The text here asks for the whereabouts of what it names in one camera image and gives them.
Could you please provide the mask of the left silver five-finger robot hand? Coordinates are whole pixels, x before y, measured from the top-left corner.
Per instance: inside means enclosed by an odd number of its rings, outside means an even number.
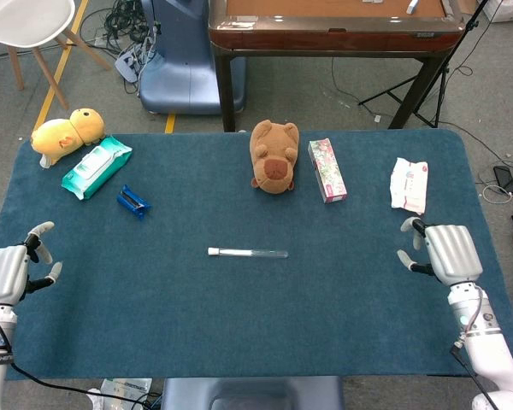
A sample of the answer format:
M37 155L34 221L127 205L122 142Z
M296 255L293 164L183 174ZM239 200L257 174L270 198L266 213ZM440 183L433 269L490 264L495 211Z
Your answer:
M22 243L0 248L0 305L14 306L26 294L53 285L62 272L62 262L53 264L50 272L40 279L31 280L28 275L29 262L49 265L53 258L44 246L42 236L55 224L46 221L33 227Z

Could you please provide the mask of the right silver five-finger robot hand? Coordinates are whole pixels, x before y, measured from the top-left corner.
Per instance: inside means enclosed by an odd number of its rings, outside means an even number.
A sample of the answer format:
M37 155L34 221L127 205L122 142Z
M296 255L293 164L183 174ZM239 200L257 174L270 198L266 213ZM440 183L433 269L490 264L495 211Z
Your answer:
M429 225L422 219L410 217L400 227L402 232L413 232L413 248L426 247L429 263L413 261L399 249L401 263L412 272L436 277L442 284L452 286L476 282L483 273L475 244L465 225Z

